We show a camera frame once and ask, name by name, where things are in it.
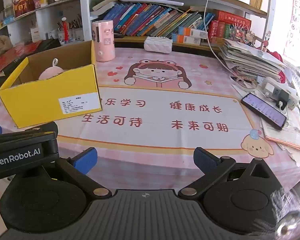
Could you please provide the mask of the pink cartoon tablecloth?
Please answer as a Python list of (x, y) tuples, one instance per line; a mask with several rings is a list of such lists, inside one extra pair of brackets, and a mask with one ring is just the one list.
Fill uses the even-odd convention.
[[(238, 162), (260, 157), (287, 189), (300, 182), (300, 163), (264, 136), (215, 59), (122, 48), (112, 61), (96, 62), (96, 74), (101, 111), (54, 122), (61, 156), (97, 149), (89, 175), (101, 184), (181, 188), (202, 175), (192, 157), (197, 147)], [(17, 127), (1, 99), (0, 126), (31, 127)]]

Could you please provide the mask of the row of lower shelf books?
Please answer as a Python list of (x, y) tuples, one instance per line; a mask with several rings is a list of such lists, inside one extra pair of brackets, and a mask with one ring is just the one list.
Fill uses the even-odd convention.
[(182, 11), (156, 3), (115, 2), (103, 15), (112, 20), (114, 32), (123, 36), (168, 37), (178, 27), (207, 30), (215, 18), (213, 12)]

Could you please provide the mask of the stack of papers magazines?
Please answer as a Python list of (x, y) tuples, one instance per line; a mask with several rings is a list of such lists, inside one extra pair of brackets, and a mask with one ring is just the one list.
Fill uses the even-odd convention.
[(230, 71), (240, 77), (255, 80), (258, 77), (271, 77), (279, 83), (286, 81), (283, 62), (268, 52), (246, 44), (224, 39), (219, 57)]

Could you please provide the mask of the white quilted pouch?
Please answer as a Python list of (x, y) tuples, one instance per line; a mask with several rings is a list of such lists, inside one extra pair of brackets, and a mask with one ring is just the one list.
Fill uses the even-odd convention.
[(143, 43), (144, 50), (170, 54), (172, 52), (173, 41), (166, 37), (147, 37)]

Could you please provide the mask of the white orange box lower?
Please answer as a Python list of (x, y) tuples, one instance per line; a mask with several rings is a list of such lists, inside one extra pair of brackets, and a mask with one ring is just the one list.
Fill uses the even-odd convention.
[(172, 34), (173, 42), (183, 43), (183, 44), (192, 44), (192, 45), (200, 45), (201, 39), (197, 37)]

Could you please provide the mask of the red paper decorations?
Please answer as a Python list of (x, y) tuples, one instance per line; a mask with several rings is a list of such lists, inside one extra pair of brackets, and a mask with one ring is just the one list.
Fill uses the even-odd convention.
[(18, 44), (0, 56), (0, 77), (8, 77), (20, 62), (36, 52), (42, 41)]

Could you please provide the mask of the white orange box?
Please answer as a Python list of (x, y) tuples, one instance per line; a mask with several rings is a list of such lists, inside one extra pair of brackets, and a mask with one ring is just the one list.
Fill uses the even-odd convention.
[(201, 39), (197, 37), (172, 34), (173, 42), (183, 43), (183, 44), (192, 44), (192, 45), (200, 45)]
[(178, 34), (183, 36), (207, 39), (207, 31), (188, 27), (178, 27)]

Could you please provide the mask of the pink cone plush toy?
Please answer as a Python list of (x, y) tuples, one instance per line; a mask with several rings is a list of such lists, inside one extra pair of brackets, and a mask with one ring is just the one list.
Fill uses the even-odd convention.
[(61, 67), (57, 66), (57, 64), (58, 59), (54, 58), (52, 61), (52, 66), (44, 70), (42, 74), (40, 74), (38, 80), (46, 80), (55, 77), (59, 74), (62, 74), (64, 70)]

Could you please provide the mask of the pink cylindrical humidifier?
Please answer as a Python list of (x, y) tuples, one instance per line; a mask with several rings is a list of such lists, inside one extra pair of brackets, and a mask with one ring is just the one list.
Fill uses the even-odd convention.
[(115, 58), (114, 28), (112, 20), (101, 20), (91, 24), (97, 62), (108, 62)]

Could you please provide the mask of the black smartphone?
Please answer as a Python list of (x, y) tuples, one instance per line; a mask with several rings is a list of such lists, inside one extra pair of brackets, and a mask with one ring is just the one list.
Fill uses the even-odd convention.
[(284, 114), (252, 93), (243, 97), (241, 104), (277, 130), (282, 130), (286, 124), (287, 117)]

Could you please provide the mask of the white orange box upper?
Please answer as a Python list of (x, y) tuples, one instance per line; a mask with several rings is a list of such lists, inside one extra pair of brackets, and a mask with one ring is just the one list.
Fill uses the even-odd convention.
[(207, 31), (188, 27), (178, 27), (178, 34), (183, 36), (207, 39)]

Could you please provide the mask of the black electronic keyboard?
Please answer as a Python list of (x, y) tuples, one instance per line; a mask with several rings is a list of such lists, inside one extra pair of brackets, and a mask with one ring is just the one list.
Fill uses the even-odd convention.
[(58, 48), (61, 46), (61, 43), (59, 42), (59, 39), (47, 39), (47, 40), (42, 40), (42, 43), (39, 45), (39, 47), (37, 48), (36, 53), (42, 52), (42, 51), (46, 51), (49, 49), (53, 49), (53, 48)]

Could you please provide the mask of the white power strip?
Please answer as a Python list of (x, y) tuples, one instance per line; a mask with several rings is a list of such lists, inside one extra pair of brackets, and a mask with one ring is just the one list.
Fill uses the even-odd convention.
[(299, 97), (296, 90), (286, 83), (279, 83), (271, 77), (265, 77), (258, 86), (267, 97), (277, 102), (277, 107), (281, 101), (283, 103), (282, 110), (286, 107), (293, 110), (298, 105)]

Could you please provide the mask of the yellow cardboard box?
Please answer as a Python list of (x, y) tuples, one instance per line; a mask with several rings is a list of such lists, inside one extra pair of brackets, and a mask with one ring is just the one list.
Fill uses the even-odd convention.
[[(64, 72), (38, 80), (54, 58)], [(101, 111), (93, 41), (26, 57), (0, 87), (0, 99), (19, 128)]]

